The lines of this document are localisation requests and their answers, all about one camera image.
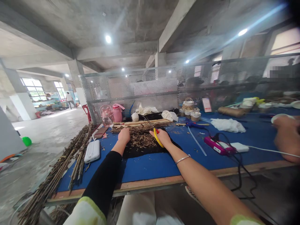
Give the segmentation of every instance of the forearm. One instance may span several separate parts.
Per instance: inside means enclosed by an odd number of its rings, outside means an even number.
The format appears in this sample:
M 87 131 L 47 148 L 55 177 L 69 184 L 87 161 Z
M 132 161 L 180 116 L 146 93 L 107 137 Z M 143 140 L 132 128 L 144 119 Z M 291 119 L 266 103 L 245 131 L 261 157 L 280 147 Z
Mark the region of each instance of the forearm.
M 118 181 L 119 169 L 126 143 L 117 141 L 98 167 L 82 196 L 91 198 L 105 216 Z
M 187 156 L 173 144 L 165 147 L 175 162 Z M 216 176 L 195 160 L 187 158 L 177 166 L 186 183 L 218 225 L 229 225 L 231 219 L 239 214 L 258 220 Z
M 300 135 L 295 127 L 279 127 L 275 138 L 275 144 L 279 151 L 300 156 Z M 282 155 L 286 160 L 300 163 L 300 158 Z

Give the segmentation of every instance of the concrete floor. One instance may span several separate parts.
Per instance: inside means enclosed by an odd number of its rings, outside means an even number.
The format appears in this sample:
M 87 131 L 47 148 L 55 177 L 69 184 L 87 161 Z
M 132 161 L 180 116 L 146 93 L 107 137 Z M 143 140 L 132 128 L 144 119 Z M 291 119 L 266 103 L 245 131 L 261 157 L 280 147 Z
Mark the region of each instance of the concrete floor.
M 33 144 L 12 166 L 0 173 L 0 225 L 8 224 L 13 213 L 13 205 L 28 191 L 35 189 L 47 174 L 49 165 L 59 158 L 63 148 L 68 145 L 84 125 L 88 123 L 84 111 L 67 109 L 41 119 L 13 123 L 21 137 L 28 136 Z M 284 168 L 266 172 L 264 176 L 256 176 L 258 188 L 254 191 L 255 200 L 243 200 L 258 215 L 262 215 L 272 224 L 284 225 L 293 210 L 293 201 L 289 197 L 287 187 L 290 184 L 295 168 Z M 238 184 L 238 178 L 223 181 L 228 188 Z M 242 192 L 248 196 L 252 181 L 243 178 Z M 159 191 L 169 202 L 185 225 L 201 223 L 215 225 L 210 215 L 186 193 L 184 186 Z
M 12 124 L 24 127 L 19 133 L 21 137 L 30 137 L 32 145 L 10 168 L 0 173 L 0 225 L 8 224 L 13 205 L 35 187 L 64 147 L 88 124 L 88 117 L 81 107 L 53 115 Z

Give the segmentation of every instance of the black arm sleeve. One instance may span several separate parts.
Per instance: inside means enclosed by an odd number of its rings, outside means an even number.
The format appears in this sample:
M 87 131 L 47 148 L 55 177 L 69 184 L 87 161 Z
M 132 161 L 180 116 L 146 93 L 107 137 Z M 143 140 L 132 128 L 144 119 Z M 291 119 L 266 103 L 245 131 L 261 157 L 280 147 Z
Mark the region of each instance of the black arm sleeve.
M 107 217 L 121 166 L 120 153 L 111 151 L 98 167 L 82 196 L 91 198 Z

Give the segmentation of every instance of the person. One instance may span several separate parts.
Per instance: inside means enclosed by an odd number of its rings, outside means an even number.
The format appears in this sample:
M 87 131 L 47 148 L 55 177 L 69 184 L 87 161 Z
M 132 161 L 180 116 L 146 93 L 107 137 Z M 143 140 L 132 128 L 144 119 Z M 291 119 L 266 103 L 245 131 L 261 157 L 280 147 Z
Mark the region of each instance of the person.
M 216 176 L 176 147 L 166 131 L 158 131 L 159 141 L 177 162 L 182 177 L 217 225 L 263 224 Z M 98 167 L 64 225 L 106 224 L 122 155 L 129 140 L 129 128 L 122 129 L 115 146 Z M 152 192 L 125 196 L 117 225 L 183 224 L 171 210 L 157 212 L 160 206 L 154 205 L 155 200 Z
M 277 128 L 275 144 L 279 151 L 300 156 L 300 116 L 292 119 L 287 116 L 278 117 L 273 125 Z M 300 164 L 300 158 L 282 154 L 282 157 L 292 163 Z
M 68 104 L 69 104 L 69 106 L 70 106 L 70 109 L 72 109 L 71 103 L 73 104 L 73 106 L 74 106 L 75 108 L 77 108 L 77 105 L 74 103 L 73 98 L 72 98 L 72 96 L 70 95 L 69 92 L 67 92 L 66 100 L 67 100 L 67 102 L 68 102 Z

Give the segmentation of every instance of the hand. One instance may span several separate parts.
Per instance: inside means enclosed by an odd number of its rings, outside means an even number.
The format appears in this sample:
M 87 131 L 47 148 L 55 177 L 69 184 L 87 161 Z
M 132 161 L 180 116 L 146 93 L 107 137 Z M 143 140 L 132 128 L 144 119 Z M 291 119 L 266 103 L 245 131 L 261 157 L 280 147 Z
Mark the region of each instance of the hand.
M 123 128 L 118 135 L 118 140 L 127 144 L 130 141 L 129 128 Z
M 280 116 L 276 120 L 274 120 L 273 125 L 276 128 L 280 128 L 280 127 L 297 128 L 297 127 L 299 127 L 300 123 L 299 123 L 299 121 L 292 119 L 290 117 Z
M 165 132 L 165 131 L 162 130 L 162 129 L 158 129 L 158 131 L 159 131 L 159 134 L 157 134 L 157 137 L 158 137 L 159 141 L 161 142 L 161 144 L 162 144 L 163 146 L 166 146 L 166 145 L 168 145 L 168 144 L 172 144 L 171 139 L 170 139 L 170 137 L 169 137 L 169 135 L 168 135 L 167 132 Z M 149 131 L 149 133 L 150 133 L 153 137 L 155 137 L 153 131 Z

